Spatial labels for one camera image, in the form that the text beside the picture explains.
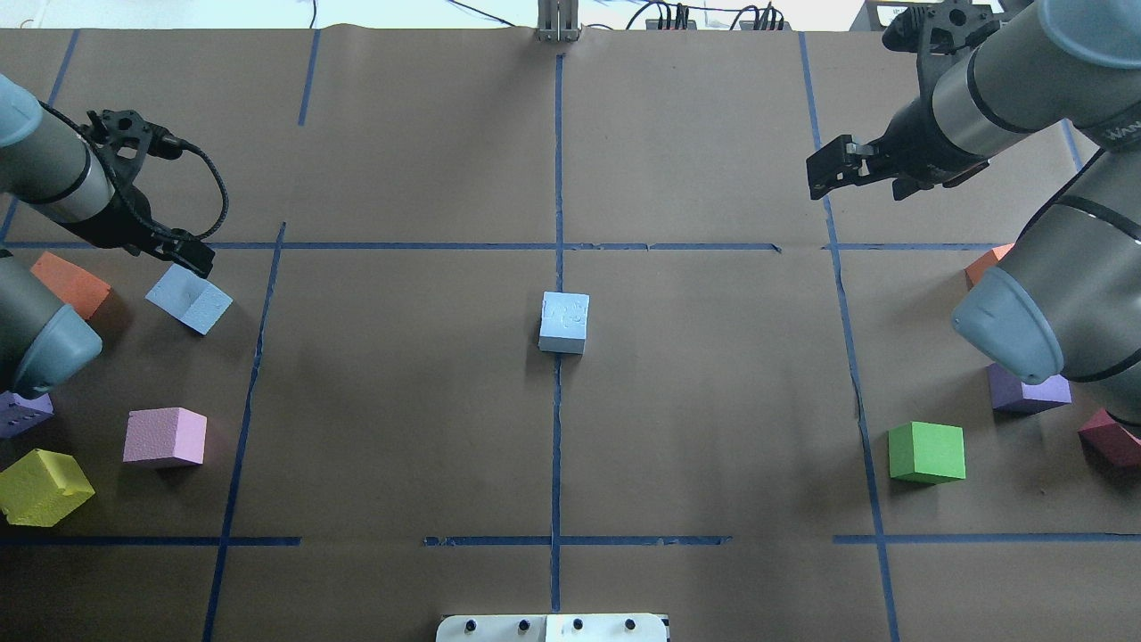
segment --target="cube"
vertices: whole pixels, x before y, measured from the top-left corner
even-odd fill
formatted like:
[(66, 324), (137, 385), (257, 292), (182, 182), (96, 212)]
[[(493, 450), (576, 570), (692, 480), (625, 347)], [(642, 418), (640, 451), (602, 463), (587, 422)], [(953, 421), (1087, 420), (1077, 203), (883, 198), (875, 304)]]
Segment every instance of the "cube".
[(94, 495), (71, 455), (37, 448), (0, 472), (0, 511), (14, 526), (54, 527)]
[(888, 432), (891, 479), (944, 483), (966, 479), (963, 429), (912, 422)]
[(582, 355), (586, 349), (586, 314), (590, 295), (543, 292), (543, 318), (539, 326), (539, 350)]
[(91, 318), (111, 293), (111, 285), (87, 269), (71, 263), (51, 252), (43, 252), (32, 266), (39, 278), (59, 300), (75, 308), (84, 319)]
[(165, 309), (200, 335), (209, 333), (234, 301), (213, 283), (199, 277), (181, 265), (171, 265), (147, 292), (146, 299)]
[(1031, 387), (1002, 366), (992, 364), (987, 367), (987, 379), (990, 380), (990, 407), (1002, 413), (1036, 415), (1073, 403), (1069, 382), (1061, 375)]
[(1141, 466), (1141, 440), (1117, 423), (1106, 409), (1091, 417), (1077, 434), (1114, 466)]
[(987, 250), (987, 253), (979, 257), (978, 260), (970, 263), (966, 267), (966, 279), (971, 282), (971, 286), (973, 287), (974, 285), (979, 284), (979, 281), (982, 279), (982, 273), (989, 269), (990, 267), (998, 265), (998, 261), (1002, 260), (1003, 257), (1006, 255), (1006, 253), (1013, 246), (1014, 243), (993, 247), (990, 250)]
[(132, 411), (127, 420), (123, 463), (145, 469), (202, 463), (207, 418), (185, 408)]
[(56, 413), (51, 399), (24, 399), (14, 392), (0, 393), (0, 439), (11, 439)]

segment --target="black cable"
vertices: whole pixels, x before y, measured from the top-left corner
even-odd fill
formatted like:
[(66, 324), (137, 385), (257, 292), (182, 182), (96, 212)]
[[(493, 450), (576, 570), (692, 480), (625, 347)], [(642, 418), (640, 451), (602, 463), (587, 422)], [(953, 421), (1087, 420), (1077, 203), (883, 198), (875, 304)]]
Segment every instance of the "black cable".
[[(114, 196), (119, 197), (119, 201), (122, 202), (123, 206), (127, 208), (127, 212), (130, 213), (131, 217), (135, 218), (135, 220), (138, 221), (139, 225), (145, 227), (148, 231), (151, 231), (155, 236), (159, 236), (160, 238), (167, 241), (186, 241), (187, 238), (201, 241), (210, 236), (215, 231), (217, 231), (218, 228), (221, 227), (221, 224), (226, 221), (226, 214), (229, 212), (229, 193), (226, 190), (226, 184), (222, 182), (221, 173), (218, 172), (218, 168), (215, 165), (213, 161), (210, 160), (210, 156), (208, 156), (207, 153), (203, 152), (197, 145), (194, 145), (193, 143), (189, 143), (187, 140), (181, 140), (180, 146), (181, 148), (201, 157), (207, 163), (207, 166), (210, 169), (210, 173), (212, 173), (215, 177), (215, 181), (218, 182), (218, 190), (221, 193), (221, 210), (218, 212), (218, 219), (215, 221), (213, 225), (210, 226), (210, 229), (207, 229), (202, 234), (189, 234), (188, 231), (185, 235), (175, 234), (172, 231), (157, 227), (153, 220), (143, 218), (143, 214), (140, 214), (135, 209), (135, 203), (132, 203), (130, 198), (123, 195), (123, 192), (126, 192), (127, 189), (124, 189), (122, 184), (119, 181), (119, 174), (115, 173), (114, 168), (111, 166), (111, 163), (107, 162), (107, 159), (103, 157), (103, 154), (97, 152), (97, 149), (99, 148), (98, 143), (96, 143), (95, 139), (91, 138), (90, 133), (84, 131), (82, 127), (75, 124), (75, 122), (72, 121), (72, 119), (67, 117), (66, 114), (56, 109), (51, 105), (41, 100), (40, 106), (43, 107), (43, 111), (59, 119), (60, 122), (70, 127), (75, 133), (79, 133), (80, 138), (82, 138), (83, 141), (87, 143), (87, 145), (90, 147), (90, 153), (95, 155), (95, 160), (99, 162), (99, 166), (103, 168), (103, 172), (107, 176), (107, 180), (111, 181), (111, 187), (114, 189)], [(137, 153), (145, 154), (146, 149), (138, 149)]]
[(459, 2), (458, 0), (445, 0), (445, 1), (448, 2), (450, 5), (455, 5), (458, 7), (463, 7), (464, 9), (470, 9), (470, 10), (479, 14), (480, 16), (484, 16), (485, 18), (491, 18), (491, 19), (493, 19), (493, 21), (495, 21), (495, 22), (497, 22), (500, 24), (505, 24), (507, 26), (519, 26), (519, 25), (517, 25), (515, 23), (509, 23), (509, 22), (504, 21), (503, 18), (501, 18), (499, 16), (493, 16), (493, 15), (488, 14), (487, 11), (480, 11), (479, 9), (477, 9), (477, 8), (475, 8), (475, 7), (470, 6), (470, 5), (464, 5), (463, 2)]
[(737, 15), (734, 16), (733, 18), (733, 24), (729, 25), (729, 31), (733, 31), (734, 29), (737, 27), (737, 23), (741, 22), (741, 16), (745, 15), (745, 11), (750, 9), (753, 10), (753, 25), (754, 25), (753, 29), (756, 29), (755, 25), (761, 22), (761, 9), (756, 5), (750, 5), (744, 9), (737, 11)]
[(215, 224), (211, 225), (209, 229), (194, 236), (195, 238), (201, 241), (207, 236), (210, 236), (211, 234), (217, 231), (221, 227), (221, 224), (226, 222), (226, 214), (229, 213), (229, 192), (226, 190), (226, 184), (222, 182), (221, 180), (221, 173), (218, 172), (218, 166), (215, 165), (213, 161), (210, 160), (210, 156), (208, 156), (207, 153), (203, 152), (201, 147), (199, 147), (194, 143), (191, 143), (189, 140), (183, 140), (181, 147), (187, 152), (191, 152), (192, 154), (199, 156), (200, 159), (202, 159), (202, 162), (207, 163), (207, 168), (210, 170), (210, 173), (213, 174), (215, 177), (215, 182), (218, 184), (218, 193), (221, 194), (221, 211), (218, 212), (218, 220), (215, 220)]
[[(667, 25), (670, 23), (674, 22), (672, 19), (670, 3), (664, 2), (662, 0), (652, 0), (652, 1), (646, 2), (645, 5), (642, 5), (641, 7), (639, 7), (638, 11), (636, 11), (634, 15), (630, 18), (630, 22), (626, 23), (626, 29), (629, 30), (630, 27), (632, 27), (633, 24), (634, 24), (634, 21), (638, 19), (638, 16), (640, 16), (641, 13), (645, 11), (650, 6), (657, 6), (658, 16), (661, 16), (662, 7), (665, 7), (665, 13), (666, 13), (666, 16), (665, 16), (665, 26), (666, 26), (666, 29), (669, 27)], [(745, 7), (744, 9), (722, 9), (720, 7), (689, 7), (689, 6), (681, 5), (681, 8), (685, 9), (686, 22), (685, 23), (680, 23), (680, 24), (687, 25), (685, 29), (688, 29), (688, 24), (689, 24), (689, 10), (690, 9), (697, 9), (698, 11), (722, 11), (722, 13), (726, 13), (726, 14), (737, 14), (737, 16), (734, 18), (734, 24), (736, 25), (737, 22), (741, 19), (741, 16), (745, 11), (747, 11), (750, 8), (755, 8), (755, 6), (754, 5), (750, 5), (748, 7)], [(785, 22), (784, 21), (784, 14), (779, 9), (777, 9), (776, 7), (772, 7), (772, 2), (769, 2), (769, 8), (770, 8), (769, 10), (771, 11), (771, 15), (772, 15), (772, 24), (776, 25), (776, 24), (778, 24), (777, 21), (779, 21), (779, 26), (771, 29), (771, 31), (783, 30), (784, 29), (784, 22)], [(762, 18), (760, 15), (758, 15), (756, 18), (758, 19), (754, 21), (754, 23), (753, 23), (753, 30), (760, 30), (760, 29), (762, 29), (761, 27), (761, 23), (762, 22), (766, 25), (769, 24), (769, 21), (767, 18)], [(661, 17), (658, 18), (658, 29), (663, 29), (663, 24), (662, 24)]]
[(670, 5), (667, 5), (666, 2), (662, 2), (661, 0), (652, 0), (650, 2), (646, 2), (637, 11), (634, 11), (634, 15), (630, 18), (630, 22), (626, 23), (626, 30), (632, 27), (634, 25), (634, 21), (638, 19), (638, 16), (640, 16), (642, 11), (645, 11), (650, 7), (657, 7), (658, 29), (662, 29), (662, 7), (665, 7), (665, 21), (670, 22), (670, 18), (672, 17), (672, 15), (670, 14)]

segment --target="orange block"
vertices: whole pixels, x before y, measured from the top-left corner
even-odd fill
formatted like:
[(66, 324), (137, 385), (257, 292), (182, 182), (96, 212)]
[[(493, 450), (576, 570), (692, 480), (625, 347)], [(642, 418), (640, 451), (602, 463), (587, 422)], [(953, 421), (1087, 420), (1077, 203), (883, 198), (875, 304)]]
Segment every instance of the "orange block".
[(971, 286), (973, 287), (974, 285), (979, 284), (979, 281), (982, 279), (982, 273), (986, 271), (988, 268), (998, 265), (998, 261), (1002, 260), (1002, 257), (1006, 255), (1006, 252), (1009, 252), (1013, 246), (1014, 243), (994, 247), (987, 253), (979, 257), (978, 260), (969, 265), (966, 267), (966, 277), (971, 281)]
[(59, 300), (74, 307), (84, 320), (95, 314), (111, 293), (111, 285), (99, 277), (51, 252), (43, 252), (32, 266), (32, 274)]

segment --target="table surface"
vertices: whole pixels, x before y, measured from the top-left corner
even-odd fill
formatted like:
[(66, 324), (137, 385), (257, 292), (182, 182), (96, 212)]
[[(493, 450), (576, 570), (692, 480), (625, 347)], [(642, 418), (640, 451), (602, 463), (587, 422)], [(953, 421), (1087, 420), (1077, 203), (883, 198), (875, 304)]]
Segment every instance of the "table surface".
[[(701, 641), (1134, 636), (1141, 479), (1083, 450), (1081, 391), (992, 413), (948, 323), (962, 268), (1090, 155), (1063, 124), (954, 190), (822, 203), (820, 138), (915, 94), (875, 34), (6, 31), (0, 59), (215, 157), (234, 298), (196, 336), (144, 300), (165, 265), (0, 201), (19, 260), (114, 289), (103, 357), (0, 444), (97, 491), (0, 526), (0, 639), (426, 641), (552, 611)], [(159, 220), (209, 226), (196, 163), (147, 162)], [(558, 289), (591, 295), (582, 357), (535, 348)], [(205, 463), (122, 465), (128, 413), (165, 407), (209, 417)], [(964, 429), (965, 481), (888, 478), (911, 421)]]

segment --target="white wall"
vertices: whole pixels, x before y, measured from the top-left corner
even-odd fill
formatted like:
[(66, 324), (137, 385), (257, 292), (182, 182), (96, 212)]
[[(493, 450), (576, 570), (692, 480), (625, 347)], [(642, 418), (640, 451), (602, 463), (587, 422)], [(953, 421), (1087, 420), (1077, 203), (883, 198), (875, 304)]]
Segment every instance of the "white wall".
[[(691, 0), (690, 6), (734, 8), (741, 0)], [(534, 26), (534, 0), (464, 0), (509, 22)], [(1001, 10), (997, 0), (976, 0)], [(583, 24), (625, 26), (640, 0), (580, 0)], [(785, 18), (802, 31), (847, 31), (863, 0), (779, 0)], [(317, 0), (317, 24), (387, 29), (499, 26), (445, 0)], [(305, 29), (310, 0), (0, 0), (0, 27), (43, 29)], [(642, 16), (656, 16), (653, 8)], [(733, 14), (694, 10), (698, 29), (728, 26)]]

